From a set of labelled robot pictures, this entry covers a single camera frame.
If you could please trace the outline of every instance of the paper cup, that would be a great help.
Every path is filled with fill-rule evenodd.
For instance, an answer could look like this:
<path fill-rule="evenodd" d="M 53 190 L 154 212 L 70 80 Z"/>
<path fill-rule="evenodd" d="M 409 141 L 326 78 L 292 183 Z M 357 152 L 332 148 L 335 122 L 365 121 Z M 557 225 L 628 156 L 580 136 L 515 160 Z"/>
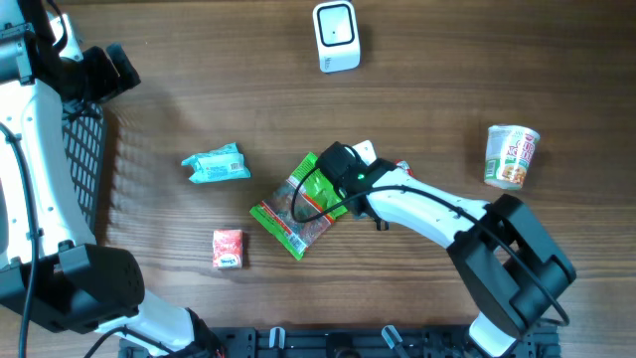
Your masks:
<path fill-rule="evenodd" d="M 484 182 L 502 189 L 521 189 L 539 139 L 538 133 L 520 125 L 488 128 Z"/>

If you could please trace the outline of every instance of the black grid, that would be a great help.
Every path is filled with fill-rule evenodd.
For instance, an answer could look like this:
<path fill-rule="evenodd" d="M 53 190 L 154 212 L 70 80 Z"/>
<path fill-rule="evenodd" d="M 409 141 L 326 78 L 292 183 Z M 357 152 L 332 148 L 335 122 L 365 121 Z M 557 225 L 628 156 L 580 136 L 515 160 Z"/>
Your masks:
<path fill-rule="evenodd" d="M 92 104 L 90 108 L 99 119 L 81 116 L 67 122 L 62 127 L 62 137 L 79 207 L 88 227 L 94 232 L 106 123 L 99 105 Z"/>

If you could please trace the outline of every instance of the red and white package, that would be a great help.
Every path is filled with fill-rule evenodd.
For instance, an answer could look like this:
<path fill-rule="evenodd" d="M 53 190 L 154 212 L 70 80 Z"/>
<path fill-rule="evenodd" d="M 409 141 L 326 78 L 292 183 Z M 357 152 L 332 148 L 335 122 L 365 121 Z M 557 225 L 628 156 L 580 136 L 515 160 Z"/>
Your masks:
<path fill-rule="evenodd" d="M 212 237 L 212 247 L 214 250 L 213 268 L 242 268 L 241 230 L 215 230 Z"/>
<path fill-rule="evenodd" d="M 410 175 L 411 177 L 415 177 L 413 175 L 413 171 L 410 169 L 410 166 L 408 166 L 408 163 L 406 163 L 406 161 L 404 160 L 396 160 L 396 165 L 398 168 L 402 169 L 403 171 L 406 172 L 406 174 Z"/>

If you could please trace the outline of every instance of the blue packet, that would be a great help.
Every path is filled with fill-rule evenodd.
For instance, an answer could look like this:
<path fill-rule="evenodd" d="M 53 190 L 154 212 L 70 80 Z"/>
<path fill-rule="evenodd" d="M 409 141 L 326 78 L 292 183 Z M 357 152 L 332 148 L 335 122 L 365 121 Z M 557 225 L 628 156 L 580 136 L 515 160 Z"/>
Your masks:
<path fill-rule="evenodd" d="M 212 183 L 231 179 L 249 178 L 251 174 L 245 167 L 245 160 L 239 153 L 236 143 L 224 145 L 208 153 L 190 156 L 181 162 L 181 166 L 192 165 L 195 173 L 190 181 L 195 184 Z"/>

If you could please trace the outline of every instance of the wooden surface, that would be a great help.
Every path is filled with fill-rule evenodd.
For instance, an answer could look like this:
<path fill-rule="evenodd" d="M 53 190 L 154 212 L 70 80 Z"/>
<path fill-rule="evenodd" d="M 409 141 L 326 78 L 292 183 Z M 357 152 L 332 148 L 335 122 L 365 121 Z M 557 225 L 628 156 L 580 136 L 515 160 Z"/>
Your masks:
<path fill-rule="evenodd" d="M 346 217 L 297 262 L 248 210 L 335 140 L 371 139 L 425 183 L 494 200 L 487 128 L 517 123 L 542 136 L 518 195 L 578 272 L 560 298 L 572 320 L 563 357 L 633 356 L 634 6 L 361 0 L 362 64 L 326 76 L 315 4 L 64 3 L 86 45 L 121 42 L 143 81 L 105 107 L 99 240 L 130 250 L 147 287 L 214 326 L 469 323 L 478 310 L 450 259 L 413 232 Z M 229 142 L 252 178 L 190 183 L 181 160 Z M 219 228 L 245 231 L 246 268 L 212 269 Z M 0 357 L 14 357 L 18 316 L 0 309 L 0 321 Z M 29 352 L 81 356 L 94 339 L 34 326 Z M 96 356 L 115 353 L 112 339 Z"/>

